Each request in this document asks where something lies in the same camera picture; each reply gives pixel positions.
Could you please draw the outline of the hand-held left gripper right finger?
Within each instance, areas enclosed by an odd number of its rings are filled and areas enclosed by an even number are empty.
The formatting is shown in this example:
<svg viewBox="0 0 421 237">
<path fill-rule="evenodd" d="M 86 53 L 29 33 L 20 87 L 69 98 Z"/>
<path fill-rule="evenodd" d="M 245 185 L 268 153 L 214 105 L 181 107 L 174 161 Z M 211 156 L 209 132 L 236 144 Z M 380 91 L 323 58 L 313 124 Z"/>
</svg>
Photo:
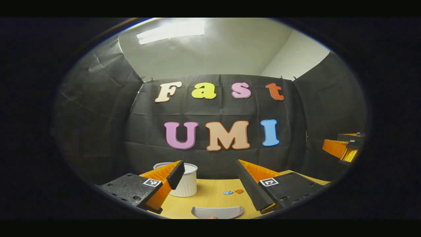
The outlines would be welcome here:
<svg viewBox="0 0 421 237">
<path fill-rule="evenodd" d="M 235 164 L 238 178 L 261 214 L 299 204 L 323 188 L 323 185 L 293 171 L 280 174 L 239 159 Z"/>
</svg>

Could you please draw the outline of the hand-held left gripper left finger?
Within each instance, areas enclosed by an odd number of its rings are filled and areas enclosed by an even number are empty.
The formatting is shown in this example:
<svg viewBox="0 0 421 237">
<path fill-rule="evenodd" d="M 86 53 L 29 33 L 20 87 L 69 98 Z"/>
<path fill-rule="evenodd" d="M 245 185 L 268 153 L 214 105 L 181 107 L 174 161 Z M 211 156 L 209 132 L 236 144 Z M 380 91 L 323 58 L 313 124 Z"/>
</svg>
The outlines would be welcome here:
<svg viewBox="0 0 421 237">
<path fill-rule="evenodd" d="M 143 174 L 124 174 L 97 187 L 115 199 L 161 214 L 164 201 L 176 189 L 184 172 L 184 161 L 179 160 Z"/>
</svg>

